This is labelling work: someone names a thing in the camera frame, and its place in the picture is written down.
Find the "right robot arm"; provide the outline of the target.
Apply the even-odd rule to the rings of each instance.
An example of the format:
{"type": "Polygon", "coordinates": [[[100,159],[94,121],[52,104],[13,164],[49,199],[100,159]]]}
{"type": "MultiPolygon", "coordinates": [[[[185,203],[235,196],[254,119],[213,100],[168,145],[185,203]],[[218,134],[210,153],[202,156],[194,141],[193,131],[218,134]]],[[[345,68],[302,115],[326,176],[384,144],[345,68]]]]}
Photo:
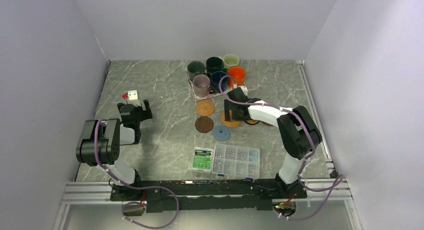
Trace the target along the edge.
{"type": "Polygon", "coordinates": [[[300,181],[306,161],[322,142],[322,135],[304,106],[284,108],[257,98],[248,98],[240,87],[223,95],[235,108],[233,114],[246,120],[258,120],[279,129],[287,154],[275,176],[276,193],[289,197],[300,181]]]}

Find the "blue smiley coaster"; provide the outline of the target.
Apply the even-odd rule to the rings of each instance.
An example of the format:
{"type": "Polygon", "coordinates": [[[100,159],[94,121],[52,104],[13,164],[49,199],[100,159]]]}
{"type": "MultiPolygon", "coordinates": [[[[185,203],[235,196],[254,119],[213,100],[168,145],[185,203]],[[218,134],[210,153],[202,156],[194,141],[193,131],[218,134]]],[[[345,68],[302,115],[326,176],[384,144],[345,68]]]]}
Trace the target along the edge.
{"type": "Polygon", "coordinates": [[[231,137],[230,129],[225,125],[214,126],[212,129],[212,134],[218,141],[226,141],[231,137]]]}

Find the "black orange round coaster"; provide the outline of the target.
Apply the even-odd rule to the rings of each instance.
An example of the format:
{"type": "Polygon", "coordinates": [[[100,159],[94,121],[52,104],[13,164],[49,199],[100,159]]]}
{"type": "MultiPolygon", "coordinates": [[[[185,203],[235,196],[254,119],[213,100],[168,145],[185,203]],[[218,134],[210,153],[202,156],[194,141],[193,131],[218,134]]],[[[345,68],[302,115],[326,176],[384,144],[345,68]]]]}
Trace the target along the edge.
{"type": "Polygon", "coordinates": [[[257,125],[260,121],[259,120],[244,120],[244,122],[248,125],[254,126],[254,125],[257,125]]]}

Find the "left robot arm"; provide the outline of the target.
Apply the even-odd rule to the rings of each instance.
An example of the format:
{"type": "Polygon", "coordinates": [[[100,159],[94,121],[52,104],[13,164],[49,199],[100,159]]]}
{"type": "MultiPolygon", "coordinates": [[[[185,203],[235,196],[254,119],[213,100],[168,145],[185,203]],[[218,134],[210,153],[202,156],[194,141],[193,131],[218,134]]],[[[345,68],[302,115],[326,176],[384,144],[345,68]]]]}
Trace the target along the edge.
{"type": "Polygon", "coordinates": [[[117,104],[120,118],[87,120],[84,123],[76,147],[80,163],[97,167],[113,179],[117,186],[124,186],[124,194],[131,200],[144,193],[137,170],[120,158],[121,146],[136,145],[141,139],[141,122],[153,117],[150,103],[143,105],[117,104]]]}

